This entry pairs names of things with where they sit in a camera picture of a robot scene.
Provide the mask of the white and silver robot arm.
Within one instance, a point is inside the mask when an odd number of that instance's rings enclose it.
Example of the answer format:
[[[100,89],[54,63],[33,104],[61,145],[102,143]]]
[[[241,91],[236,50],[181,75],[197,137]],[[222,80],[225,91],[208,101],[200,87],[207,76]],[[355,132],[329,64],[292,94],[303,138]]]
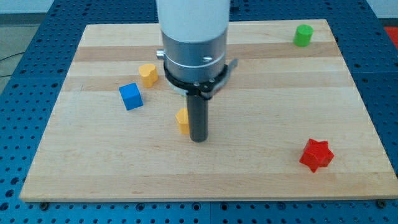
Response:
[[[181,94],[211,99],[238,61],[226,63],[229,0],[157,0],[157,15],[169,83]]]

